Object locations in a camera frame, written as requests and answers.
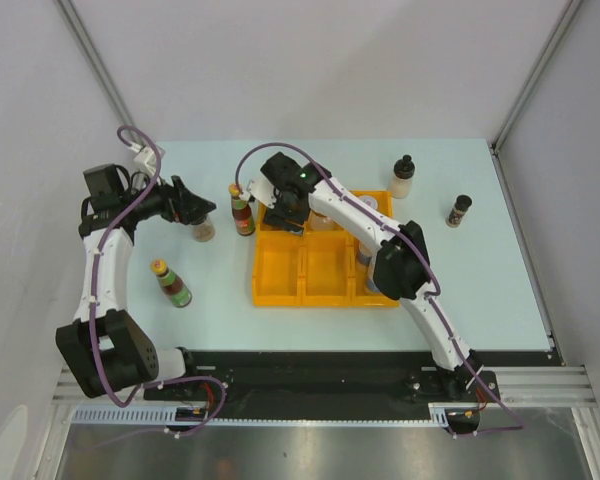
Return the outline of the clear flask-shaped glass jar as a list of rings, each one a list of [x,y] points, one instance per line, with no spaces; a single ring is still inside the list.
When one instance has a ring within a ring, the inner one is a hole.
[[[308,226],[312,232],[333,231],[335,229],[335,223],[331,218],[315,211],[310,212]]]

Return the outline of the tall red sauce bottle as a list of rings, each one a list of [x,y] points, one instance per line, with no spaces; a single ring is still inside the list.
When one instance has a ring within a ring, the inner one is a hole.
[[[240,197],[240,191],[236,184],[230,184],[228,190],[231,197],[232,216],[238,234],[241,236],[252,235],[255,232],[255,221],[249,203]]]

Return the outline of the blue-label pearl jar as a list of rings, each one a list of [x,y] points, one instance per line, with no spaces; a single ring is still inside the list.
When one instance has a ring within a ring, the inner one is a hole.
[[[363,242],[359,242],[355,254],[356,269],[366,273],[373,261],[373,252]]]
[[[380,294],[380,290],[376,286],[373,278],[370,276],[365,278],[365,290],[369,295]]]

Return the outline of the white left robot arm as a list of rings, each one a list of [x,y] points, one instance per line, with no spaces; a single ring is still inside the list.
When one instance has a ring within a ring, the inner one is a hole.
[[[83,290],[73,322],[56,331],[56,345],[89,398],[166,380],[177,398],[190,399],[200,390],[201,376],[187,366],[183,349],[157,349],[128,312],[128,265],[139,222],[161,217],[200,225],[216,206],[177,176],[133,188],[120,165],[97,166],[83,175],[89,190],[79,225],[86,252]]]

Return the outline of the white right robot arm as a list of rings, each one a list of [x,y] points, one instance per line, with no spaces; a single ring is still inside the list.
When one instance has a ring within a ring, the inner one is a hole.
[[[379,213],[347,190],[320,165],[304,166],[278,152],[249,184],[251,195],[264,203],[269,224],[300,232],[311,212],[333,220],[372,255],[371,281],[380,294],[400,302],[425,338],[443,393],[464,401],[477,389],[482,362],[447,319],[436,298],[441,286],[432,272],[424,234],[414,221],[399,223]]]

